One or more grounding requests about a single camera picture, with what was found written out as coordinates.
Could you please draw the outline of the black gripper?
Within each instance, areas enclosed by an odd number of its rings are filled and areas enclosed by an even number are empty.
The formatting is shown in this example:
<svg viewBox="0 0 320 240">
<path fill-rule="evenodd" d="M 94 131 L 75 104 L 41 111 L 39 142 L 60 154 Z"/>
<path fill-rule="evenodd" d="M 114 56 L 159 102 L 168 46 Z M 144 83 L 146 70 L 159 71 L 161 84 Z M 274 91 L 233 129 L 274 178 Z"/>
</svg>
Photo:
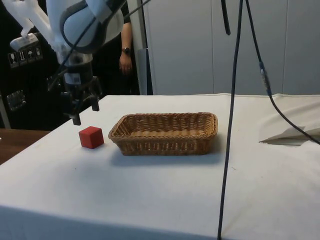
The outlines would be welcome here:
<svg viewBox="0 0 320 240">
<path fill-rule="evenodd" d="M 63 113 L 72 119 L 74 125 L 80 126 L 83 101 L 86 105 L 90 105 L 93 111 L 100 111 L 99 100 L 102 95 L 102 87 L 99 78 L 93 76 L 91 63 L 67 66 L 65 70 L 63 77 L 67 88 L 88 83 L 84 92 L 77 87 L 72 87 L 60 94 Z"/>
</svg>

